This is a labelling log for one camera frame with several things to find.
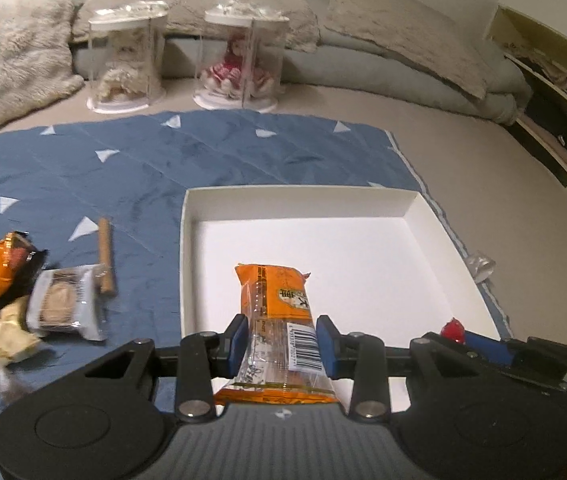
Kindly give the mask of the orange clear-window snack packet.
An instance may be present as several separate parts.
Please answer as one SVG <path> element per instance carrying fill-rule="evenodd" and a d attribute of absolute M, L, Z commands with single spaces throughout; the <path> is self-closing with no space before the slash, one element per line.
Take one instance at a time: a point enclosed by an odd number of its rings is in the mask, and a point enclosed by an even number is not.
<path fill-rule="evenodd" d="M 287 266 L 236 266 L 248 347 L 239 372 L 215 393 L 218 405 L 333 404 L 338 401 L 321 361 L 307 275 Z"/>

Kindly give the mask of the red white small candy packet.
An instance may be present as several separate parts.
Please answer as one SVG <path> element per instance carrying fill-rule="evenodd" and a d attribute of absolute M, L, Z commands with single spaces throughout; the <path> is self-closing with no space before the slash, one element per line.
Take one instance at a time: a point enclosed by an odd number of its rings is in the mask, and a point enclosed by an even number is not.
<path fill-rule="evenodd" d="M 457 318 L 452 318 L 449 322 L 447 322 L 442 327 L 440 335 L 446 339 L 454 341 L 456 344 L 466 343 L 465 326 L 463 326 Z"/>

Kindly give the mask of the crumpled clear plastic wrapper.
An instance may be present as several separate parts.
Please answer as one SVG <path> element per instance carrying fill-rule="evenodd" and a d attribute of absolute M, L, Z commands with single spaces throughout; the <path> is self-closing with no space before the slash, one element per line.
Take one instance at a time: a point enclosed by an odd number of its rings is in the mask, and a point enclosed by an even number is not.
<path fill-rule="evenodd" d="M 481 252 L 470 254 L 465 263 L 475 284 L 488 280 L 496 268 L 496 261 Z"/>

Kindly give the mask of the white shallow cardboard box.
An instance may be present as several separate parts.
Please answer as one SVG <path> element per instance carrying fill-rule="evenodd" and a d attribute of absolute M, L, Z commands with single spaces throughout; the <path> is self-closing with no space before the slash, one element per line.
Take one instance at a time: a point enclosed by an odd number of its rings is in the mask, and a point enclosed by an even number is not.
<path fill-rule="evenodd" d="M 240 310 L 239 264 L 306 275 L 313 315 L 407 347 L 451 321 L 497 338 L 500 319 L 425 196 L 397 188 L 192 188 L 180 230 L 184 334 L 221 332 Z"/>

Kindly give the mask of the brown paper stick snack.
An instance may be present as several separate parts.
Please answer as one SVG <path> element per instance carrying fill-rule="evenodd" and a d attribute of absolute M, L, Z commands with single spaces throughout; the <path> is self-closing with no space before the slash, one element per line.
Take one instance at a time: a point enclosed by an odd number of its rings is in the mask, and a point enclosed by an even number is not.
<path fill-rule="evenodd" d="M 102 266 L 101 292 L 103 295 L 114 296 L 116 283 L 113 270 L 113 250 L 111 224 L 107 218 L 101 217 L 98 222 L 99 262 Z"/>

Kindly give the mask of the clear-wrapped round biscuit pack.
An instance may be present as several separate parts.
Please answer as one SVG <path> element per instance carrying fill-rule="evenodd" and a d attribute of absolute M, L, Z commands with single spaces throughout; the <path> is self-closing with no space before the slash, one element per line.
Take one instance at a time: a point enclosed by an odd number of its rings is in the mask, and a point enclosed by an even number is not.
<path fill-rule="evenodd" d="M 77 334 L 105 341 L 98 297 L 102 264 L 44 270 L 38 275 L 26 309 L 28 330 L 44 337 L 51 333 Z"/>

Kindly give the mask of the blue triangle-pattern quilt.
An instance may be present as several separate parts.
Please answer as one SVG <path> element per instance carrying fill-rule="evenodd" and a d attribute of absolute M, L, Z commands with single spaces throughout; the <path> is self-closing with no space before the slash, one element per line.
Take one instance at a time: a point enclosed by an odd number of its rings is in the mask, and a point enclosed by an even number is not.
<path fill-rule="evenodd" d="M 253 185 L 397 188 L 425 196 L 467 248 L 393 136 L 335 119 L 254 112 L 164 112 L 0 134 L 0 238 L 27 233 L 49 266 L 97 259 L 97 222 L 113 228 L 117 294 L 106 339 L 55 334 L 14 366 L 29 387 L 50 384 L 136 338 L 160 347 L 184 333 L 182 208 L 192 188 Z"/>

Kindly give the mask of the cream yellow snack wrapper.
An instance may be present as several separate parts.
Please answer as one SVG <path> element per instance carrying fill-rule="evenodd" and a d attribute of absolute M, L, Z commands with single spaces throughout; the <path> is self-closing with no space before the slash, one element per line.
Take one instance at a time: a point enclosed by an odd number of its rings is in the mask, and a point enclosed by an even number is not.
<path fill-rule="evenodd" d="M 41 350 L 41 340 L 26 326 L 29 296 L 21 296 L 0 310 L 0 360 L 22 362 Z"/>

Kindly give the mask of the doll case with pink doll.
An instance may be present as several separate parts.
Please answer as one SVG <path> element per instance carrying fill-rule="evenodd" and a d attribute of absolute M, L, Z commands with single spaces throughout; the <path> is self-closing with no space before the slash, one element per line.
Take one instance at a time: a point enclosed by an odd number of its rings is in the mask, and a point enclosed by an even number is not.
<path fill-rule="evenodd" d="M 193 99 L 204 110 L 277 107 L 289 18 L 269 6 L 218 2 L 204 14 Z"/>

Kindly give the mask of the doll case with white doll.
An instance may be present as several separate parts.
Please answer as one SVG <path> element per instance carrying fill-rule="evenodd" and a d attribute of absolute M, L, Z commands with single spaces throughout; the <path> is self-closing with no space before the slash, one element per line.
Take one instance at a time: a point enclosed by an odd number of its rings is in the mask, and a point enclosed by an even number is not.
<path fill-rule="evenodd" d="M 144 110 L 161 99 L 168 5 L 137 1 L 94 11 L 89 20 L 89 98 L 103 115 Z"/>

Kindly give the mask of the beige velvet pillow right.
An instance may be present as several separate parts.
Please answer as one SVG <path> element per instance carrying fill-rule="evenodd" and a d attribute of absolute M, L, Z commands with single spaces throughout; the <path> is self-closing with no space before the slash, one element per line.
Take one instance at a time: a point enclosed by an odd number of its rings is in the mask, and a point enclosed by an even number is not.
<path fill-rule="evenodd" d="M 329 0 L 326 26 L 372 42 L 484 99 L 489 68 L 457 24 L 418 0 Z"/>

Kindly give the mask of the fluffy white pillow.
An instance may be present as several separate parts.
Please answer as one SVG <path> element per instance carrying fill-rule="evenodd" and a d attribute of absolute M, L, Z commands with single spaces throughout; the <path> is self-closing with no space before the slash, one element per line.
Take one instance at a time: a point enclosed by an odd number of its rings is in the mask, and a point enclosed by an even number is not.
<path fill-rule="evenodd" d="M 73 0 L 0 0 L 0 127 L 84 87 L 74 73 Z"/>

